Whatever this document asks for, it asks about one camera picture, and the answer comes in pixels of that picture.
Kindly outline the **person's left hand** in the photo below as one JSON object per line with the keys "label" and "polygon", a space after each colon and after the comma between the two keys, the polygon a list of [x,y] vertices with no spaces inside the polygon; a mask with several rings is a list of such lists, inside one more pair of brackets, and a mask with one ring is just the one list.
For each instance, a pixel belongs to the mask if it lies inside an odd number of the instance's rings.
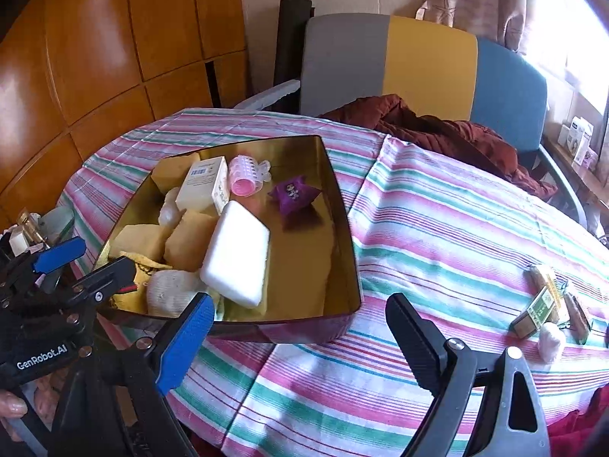
{"label": "person's left hand", "polygon": [[14,430],[13,426],[9,424],[11,420],[18,420],[23,418],[28,412],[28,406],[23,399],[17,397],[11,392],[1,390],[0,391],[0,419],[1,424],[10,436],[12,441],[20,443],[23,438]]}

